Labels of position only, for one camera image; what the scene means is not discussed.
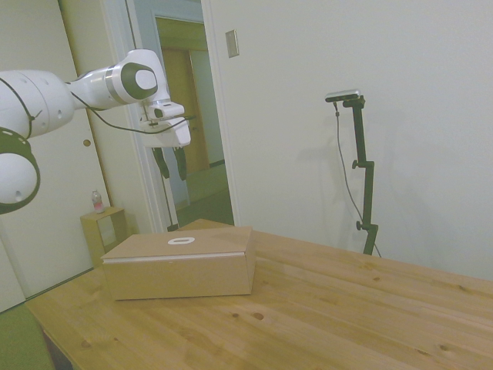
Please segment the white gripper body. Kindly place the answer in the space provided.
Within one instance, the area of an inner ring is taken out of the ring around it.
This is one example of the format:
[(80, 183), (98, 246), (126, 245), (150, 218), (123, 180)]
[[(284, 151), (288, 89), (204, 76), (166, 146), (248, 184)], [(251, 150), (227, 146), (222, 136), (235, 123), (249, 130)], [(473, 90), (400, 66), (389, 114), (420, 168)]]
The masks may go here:
[(190, 144), (189, 122), (183, 117), (140, 124), (142, 141), (149, 148), (179, 148)]

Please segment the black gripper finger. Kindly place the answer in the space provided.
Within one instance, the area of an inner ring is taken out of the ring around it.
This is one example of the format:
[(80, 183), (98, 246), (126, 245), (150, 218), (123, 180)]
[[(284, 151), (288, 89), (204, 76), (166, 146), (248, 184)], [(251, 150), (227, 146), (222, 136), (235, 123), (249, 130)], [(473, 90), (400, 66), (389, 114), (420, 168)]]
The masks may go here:
[(185, 150), (183, 147), (177, 147), (173, 149), (173, 153), (176, 158), (179, 178), (182, 181), (185, 181), (187, 178), (187, 163), (186, 163)]
[(169, 179), (169, 167), (166, 164), (164, 155), (163, 155), (163, 149), (160, 147), (153, 148), (153, 157), (156, 161), (156, 164), (159, 168), (159, 172), (161, 174), (161, 177), (164, 179)]

